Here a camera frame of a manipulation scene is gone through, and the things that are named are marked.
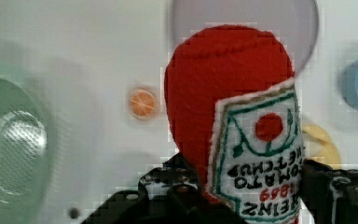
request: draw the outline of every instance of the red yarn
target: red yarn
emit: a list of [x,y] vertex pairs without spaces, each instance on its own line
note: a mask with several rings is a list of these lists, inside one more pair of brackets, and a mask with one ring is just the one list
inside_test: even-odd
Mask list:
[[255,125],[255,135],[258,139],[271,142],[283,131],[282,118],[277,114],[267,114],[260,118]]
[[164,80],[168,119],[176,145],[196,168],[202,185],[207,179],[215,103],[265,91],[293,76],[283,45],[272,33],[249,27],[206,29],[176,49]]
[[292,224],[298,224],[298,217],[296,218],[295,222]]

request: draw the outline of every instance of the yellow object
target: yellow object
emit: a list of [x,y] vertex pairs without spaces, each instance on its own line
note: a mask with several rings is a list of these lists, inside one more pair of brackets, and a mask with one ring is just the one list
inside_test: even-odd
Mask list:
[[333,169],[341,168],[341,157],[333,144],[330,135],[318,125],[303,125],[302,132],[309,155],[307,159],[331,166]]

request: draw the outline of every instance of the white table surface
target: white table surface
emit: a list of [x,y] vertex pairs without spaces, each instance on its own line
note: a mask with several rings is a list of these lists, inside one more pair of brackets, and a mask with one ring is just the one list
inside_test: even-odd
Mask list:
[[[86,217],[175,154],[164,107],[149,122],[132,119],[126,107],[132,87],[161,92],[172,56],[171,5],[171,0],[0,0],[0,58],[28,71],[22,85],[39,86],[66,134],[36,223],[79,223],[66,215],[68,208],[76,206]],[[345,103],[338,85],[358,60],[358,0],[318,5],[318,43],[296,81],[301,111],[331,134],[345,168],[358,168],[358,112]],[[302,223],[311,223],[309,214],[303,213]]]

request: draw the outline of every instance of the orange slice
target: orange slice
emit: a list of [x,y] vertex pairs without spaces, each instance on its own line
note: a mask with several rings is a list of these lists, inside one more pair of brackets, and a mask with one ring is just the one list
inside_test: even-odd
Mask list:
[[132,115],[137,119],[151,119],[157,114],[157,98],[150,91],[133,90],[130,97],[130,109]]

